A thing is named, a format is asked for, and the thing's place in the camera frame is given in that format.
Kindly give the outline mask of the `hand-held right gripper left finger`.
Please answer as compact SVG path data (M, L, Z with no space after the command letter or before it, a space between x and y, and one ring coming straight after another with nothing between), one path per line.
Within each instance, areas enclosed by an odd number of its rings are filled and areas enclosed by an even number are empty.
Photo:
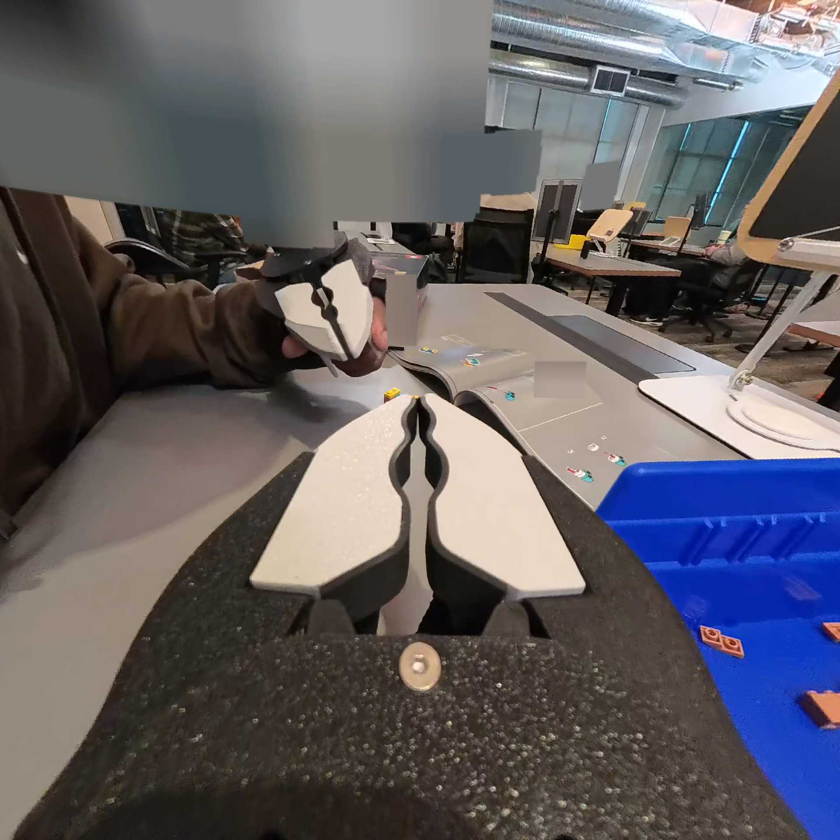
M317 599L392 599L408 570L417 399L398 395L314 453L249 581Z

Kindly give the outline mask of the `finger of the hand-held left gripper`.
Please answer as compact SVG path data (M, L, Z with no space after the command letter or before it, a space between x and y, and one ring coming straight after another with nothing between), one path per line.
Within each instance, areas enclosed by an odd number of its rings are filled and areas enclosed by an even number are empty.
M339 324L333 291L322 283L294 283L276 291L288 332L328 361L347 361L349 345Z
M328 323L336 344L336 359L355 360L371 337L373 298L354 262L347 259L323 275L331 316Z

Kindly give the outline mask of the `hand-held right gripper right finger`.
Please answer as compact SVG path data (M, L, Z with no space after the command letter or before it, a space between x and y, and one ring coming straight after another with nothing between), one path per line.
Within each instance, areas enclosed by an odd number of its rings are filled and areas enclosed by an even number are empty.
M580 595L585 580L513 444L435 394L418 401L433 487L427 580L446 603Z

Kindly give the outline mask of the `blue plastic bin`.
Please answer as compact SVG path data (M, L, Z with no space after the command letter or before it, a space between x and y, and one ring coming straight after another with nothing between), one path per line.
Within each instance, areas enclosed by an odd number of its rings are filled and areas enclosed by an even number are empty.
M838 691L837 458L626 467L596 509L694 634L735 728L811 838L839 837L838 729L798 699ZM703 645L738 637L744 658Z

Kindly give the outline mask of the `person's left forearm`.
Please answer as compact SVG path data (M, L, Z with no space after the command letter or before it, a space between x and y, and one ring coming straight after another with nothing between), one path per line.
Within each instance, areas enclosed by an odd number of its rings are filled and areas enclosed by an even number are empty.
M220 291L196 280L161 285L76 228L115 392L183 382L249 389L273 385L295 368L283 353L287 328L261 306L255 281Z

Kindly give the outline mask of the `grey desk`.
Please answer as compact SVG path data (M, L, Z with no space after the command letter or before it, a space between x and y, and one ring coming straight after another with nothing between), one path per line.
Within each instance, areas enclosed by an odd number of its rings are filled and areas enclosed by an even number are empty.
M807 838L637 556L526 457L587 593L546 637L296 634L247 583L313 456L280 409L126 396L2 552L2 838Z

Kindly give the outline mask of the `person's left hand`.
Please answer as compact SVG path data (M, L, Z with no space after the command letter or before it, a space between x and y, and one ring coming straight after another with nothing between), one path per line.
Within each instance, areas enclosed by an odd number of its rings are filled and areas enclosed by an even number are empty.
M389 349L389 337L385 323L385 304L374 297L373 313L371 321L371 335L364 346L364 350L357 358L351 358L345 362L332 362L336 371L353 378L361 378L375 373L382 367L385 355ZM281 353L288 360L297 360L310 353L310 351L295 338L286 336L281 344Z

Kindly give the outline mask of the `dark printed cardboard box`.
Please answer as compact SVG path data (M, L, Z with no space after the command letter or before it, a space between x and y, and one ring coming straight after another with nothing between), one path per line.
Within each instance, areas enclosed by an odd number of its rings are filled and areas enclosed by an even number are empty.
M426 255L397 254L384 251L370 252L373 265L373 278L369 284L373 298L385 300L386 282L388 280L409 280L415 282L417 294L417 308L421 310L427 297L427 286L430 279L431 262Z

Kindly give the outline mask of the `grey instruction booklet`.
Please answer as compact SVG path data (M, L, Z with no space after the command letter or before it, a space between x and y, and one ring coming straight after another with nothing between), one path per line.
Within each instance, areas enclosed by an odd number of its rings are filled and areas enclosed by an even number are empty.
M529 321L425 327L415 344L397 344L392 354L538 457L591 508L629 466L743 460L634 381ZM581 363L583 371L571 376L572 396L536 396L538 362Z

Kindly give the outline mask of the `black office chair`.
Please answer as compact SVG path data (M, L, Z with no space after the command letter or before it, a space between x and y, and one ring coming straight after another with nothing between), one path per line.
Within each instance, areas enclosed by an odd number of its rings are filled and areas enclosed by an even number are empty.
M686 323L691 327L703 327L707 332L704 339L706 343L714 343L720 337L729 339L732 336L732 327L728 326L719 313L749 299L749 292L761 269L760 263L748 259L740 266L726 268L729 274L723 284L718 283L713 276L703 284L680 282L674 306L669 310L663 324L658 327L658 331L665 333L676 324Z
M533 209L481 208L463 229L456 282L523 285L528 282Z

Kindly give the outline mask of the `wood-edged background table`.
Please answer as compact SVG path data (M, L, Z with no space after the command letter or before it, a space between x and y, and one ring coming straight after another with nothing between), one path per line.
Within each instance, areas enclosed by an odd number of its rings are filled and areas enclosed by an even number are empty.
M584 277L612 279L613 290L605 313L616 318L622 314L627 290L632 281L654 278L675 279L680 276L679 269L610 256L597 250L583 257L578 250L552 248L545 257L539 258L534 278L542 277L547 266L569 270Z
M630 259L642 259L643 253L658 253L675 256L702 257L705 249L679 237L639 237L628 242L625 256Z

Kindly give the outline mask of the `brown wedge slope brick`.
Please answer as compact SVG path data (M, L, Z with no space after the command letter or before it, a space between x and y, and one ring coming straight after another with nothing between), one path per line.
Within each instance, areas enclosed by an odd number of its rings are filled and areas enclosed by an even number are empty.
M839 729L839 692L833 690L806 691L799 705L812 722L821 730Z

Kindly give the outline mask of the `white bar lamp head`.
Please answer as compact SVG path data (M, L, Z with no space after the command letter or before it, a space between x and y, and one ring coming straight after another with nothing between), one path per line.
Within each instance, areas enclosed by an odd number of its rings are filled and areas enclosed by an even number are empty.
M782 265L798 270L839 272L839 226L782 239L776 255Z

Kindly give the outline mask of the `silver round duct pipe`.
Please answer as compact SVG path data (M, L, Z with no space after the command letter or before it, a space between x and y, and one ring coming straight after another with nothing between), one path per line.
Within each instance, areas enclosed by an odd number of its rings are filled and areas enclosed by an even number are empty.
M688 97L688 91L679 85L640 77L630 70L601 65L581 66L503 50L493 49L490 52L489 72L541 88L625 99L665 109L680 109Z

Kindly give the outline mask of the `large foil-wrapped duct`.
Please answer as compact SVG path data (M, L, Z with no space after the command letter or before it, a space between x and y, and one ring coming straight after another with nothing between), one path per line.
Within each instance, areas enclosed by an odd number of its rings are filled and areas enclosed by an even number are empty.
M493 2L491 30L512 43L687 62L688 47L750 48L759 16L723 2Z

